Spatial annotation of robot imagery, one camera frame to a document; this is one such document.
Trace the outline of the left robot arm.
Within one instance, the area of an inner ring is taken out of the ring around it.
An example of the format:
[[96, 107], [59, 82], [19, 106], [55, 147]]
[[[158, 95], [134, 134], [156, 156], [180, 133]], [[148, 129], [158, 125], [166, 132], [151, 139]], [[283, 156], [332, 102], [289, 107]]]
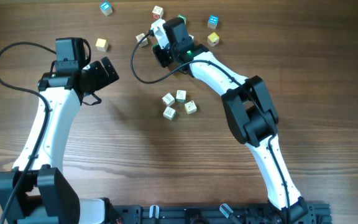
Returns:
[[110, 59], [45, 73], [30, 135], [12, 170], [0, 172], [1, 223], [104, 223], [103, 199], [80, 199], [62, 174], [71, 124], [84, 96], [118, 80]]

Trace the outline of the block with green side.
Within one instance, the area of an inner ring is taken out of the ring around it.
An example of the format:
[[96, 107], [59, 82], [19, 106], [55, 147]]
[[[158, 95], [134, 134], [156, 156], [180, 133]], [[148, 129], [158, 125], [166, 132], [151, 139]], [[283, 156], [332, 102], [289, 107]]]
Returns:
[[163, 112], [163, 116], [169, 120], [172, 120], [176, 115], [176, 110], [171, 108], [171, 107], [166, 107], [164, 112]]

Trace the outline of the green framed picture block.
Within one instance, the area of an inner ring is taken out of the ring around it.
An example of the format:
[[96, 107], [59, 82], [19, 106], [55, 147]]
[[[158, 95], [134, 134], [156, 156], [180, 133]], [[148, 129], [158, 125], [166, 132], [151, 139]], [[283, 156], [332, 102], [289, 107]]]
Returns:
[[186, 90], [177, 90], [176, 102], [184, 103], [186, 101]]

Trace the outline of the block with animal drawing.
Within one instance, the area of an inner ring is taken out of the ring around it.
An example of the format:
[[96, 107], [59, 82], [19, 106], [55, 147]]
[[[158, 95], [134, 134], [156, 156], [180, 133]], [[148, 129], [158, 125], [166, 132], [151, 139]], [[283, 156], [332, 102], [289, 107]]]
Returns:
[[194, 101], [185, 103], [185, 110], [188, 114], [192, 114], [197, 111], [197, 107]]

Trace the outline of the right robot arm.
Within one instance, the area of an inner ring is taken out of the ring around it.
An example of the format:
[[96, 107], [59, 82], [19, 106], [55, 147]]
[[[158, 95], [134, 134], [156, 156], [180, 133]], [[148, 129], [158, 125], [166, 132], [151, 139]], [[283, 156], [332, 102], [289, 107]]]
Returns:
[[267, 187], [268, 201], [276, 210], [274, 222], [295, 223], [308, 212], [304, 198], [295, 187], [278, 141], [278, 114], [264, 81], [239, 75], [199, 45], [174, 57], [172, 50], [152, 47], [163, 67], [172, 62], [178, 69], [205, 82], [221, 96], [232, 135], [249, 148]]

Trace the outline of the plain white wooden block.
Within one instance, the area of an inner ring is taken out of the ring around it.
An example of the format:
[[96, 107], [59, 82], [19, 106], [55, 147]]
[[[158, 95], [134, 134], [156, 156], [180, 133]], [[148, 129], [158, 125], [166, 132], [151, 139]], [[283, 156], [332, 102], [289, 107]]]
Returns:
[[172, 104], [174, 104], [175, 102], [175, 98], [170, 94], [170, 93], [167, 93], [163, 98], [162, 98], [162, 101], [163, 103], [169, 107], [171, 106]]

